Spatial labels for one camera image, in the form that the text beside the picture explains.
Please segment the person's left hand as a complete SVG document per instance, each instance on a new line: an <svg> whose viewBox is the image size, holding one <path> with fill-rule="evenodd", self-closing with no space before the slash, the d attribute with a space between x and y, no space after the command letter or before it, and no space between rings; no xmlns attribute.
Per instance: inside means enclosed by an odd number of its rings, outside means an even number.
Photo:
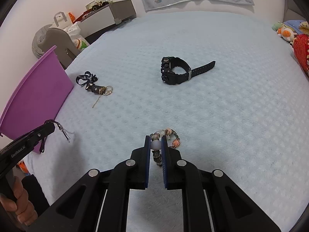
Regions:
<svg viewBox="0 0 309 232"><path fill-rule="evenodd" d="M28 193L24 189L19 177L15 177L13 192L17 200L13 201L1 194L1 204L9 215L16 215L17 225L30 226L38 218L38 214L33 204L28 200Z"/></svg>

